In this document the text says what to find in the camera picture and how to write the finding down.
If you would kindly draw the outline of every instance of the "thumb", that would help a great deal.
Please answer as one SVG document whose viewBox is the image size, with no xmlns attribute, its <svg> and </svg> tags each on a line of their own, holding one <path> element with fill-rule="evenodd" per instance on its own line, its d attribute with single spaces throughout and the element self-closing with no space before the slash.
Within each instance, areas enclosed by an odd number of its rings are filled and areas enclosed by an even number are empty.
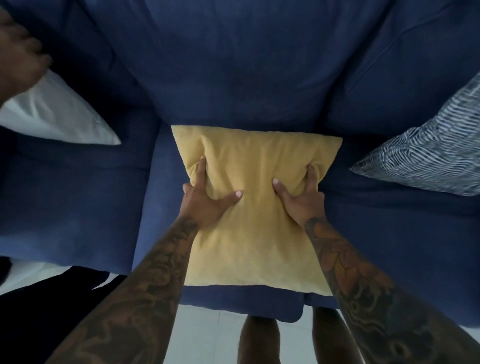
<svg viewBox="0 0 480 364">
<path fill-rule="evenodd" d="M 291 199 L 292 196 L 290 196 L 290 193 L 288 192 L 287 188 L 277 178 L 273 178 L 272 185 L 276 194 L 278 195 L 278 197 L 280 197 L 280 199 L 284 204 L 287 200 Z"/>
<path fill-rule="evenodd" d="M 235 205 L 237 202 L 239 202 L 242 196 L 243 196 L 243 191 L 232 192 L 231 194 L 229 194 L 228 196 L 225 196 L 219 201 L 220 206 L 222 206 L 222 208 L 226 210 L 229 207 L 232 207 L 233 205 Z"/>
</svg>

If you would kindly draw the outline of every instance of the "blue couch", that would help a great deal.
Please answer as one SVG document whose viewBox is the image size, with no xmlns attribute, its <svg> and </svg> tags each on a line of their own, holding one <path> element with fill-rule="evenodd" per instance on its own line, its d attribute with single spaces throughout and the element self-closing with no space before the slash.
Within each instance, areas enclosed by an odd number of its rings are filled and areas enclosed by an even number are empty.
<svg viewBox="0 0 480 364">
<path fill-rule="evenodd" d="M 0 255 L 128 274 L 187 181 L 170 125 L 344 137 L 319 188 L 331 223 L 394 280 L 480 325 L 480 197 L 348 171 L 479 70 L 470 0 L 2 0 L 118 147 L 0 129 Z M 182 303 L 296 321 L 331 297 L 185 287 Z"/>
</svg>

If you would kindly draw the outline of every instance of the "leg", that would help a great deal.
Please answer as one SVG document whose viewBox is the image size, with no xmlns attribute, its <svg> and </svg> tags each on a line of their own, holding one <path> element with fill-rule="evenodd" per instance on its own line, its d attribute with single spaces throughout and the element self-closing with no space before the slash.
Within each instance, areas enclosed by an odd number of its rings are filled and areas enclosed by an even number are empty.
<svg viewBox="0 0 480 364">
<path fill-rule="evenodd" d="M 360 352 L 336 310 L 313 309 L 313 347 L 318 364 L 362 364 Z"/>
<path fill-rule="evenodd" d="M 238 364 L 280 364 L 280 331 L 276 320 L 247 317 L 240 335 Z"/>
</svg>

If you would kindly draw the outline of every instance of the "yellow pillow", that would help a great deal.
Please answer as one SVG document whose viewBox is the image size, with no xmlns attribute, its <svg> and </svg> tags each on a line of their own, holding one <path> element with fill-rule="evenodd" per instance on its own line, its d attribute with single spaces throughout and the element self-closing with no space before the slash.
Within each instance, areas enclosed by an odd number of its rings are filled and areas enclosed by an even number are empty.
<svg viewBox="0 0 480 364">
<path fill-rule="evenodd" d="M 272 179 L 301 194 L 307 165 L 313 164 L 320 181 L 342 139 L 201 126 L 172 126 L 172 131 L 192 184 L 205 155 L 210 197 L 243 190 L 215 227 L 198 233 L 185 284 L 263 284 L 331 295 L 312 244 L 283 208 Z"/>
</svg>

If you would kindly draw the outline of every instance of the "white pillow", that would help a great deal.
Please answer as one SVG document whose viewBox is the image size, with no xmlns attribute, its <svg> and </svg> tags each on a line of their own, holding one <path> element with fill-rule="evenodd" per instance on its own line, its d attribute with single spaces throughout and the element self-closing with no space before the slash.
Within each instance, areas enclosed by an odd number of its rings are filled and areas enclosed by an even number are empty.
<svg viewBox="0 0 480 364">
<path fill-rule="evenodd" d="M 56 73 L 11 98 L 0 109 L 0 125 L 14 132 L 80 144 L 121 144 L 100 115 Z"/>
</svg>

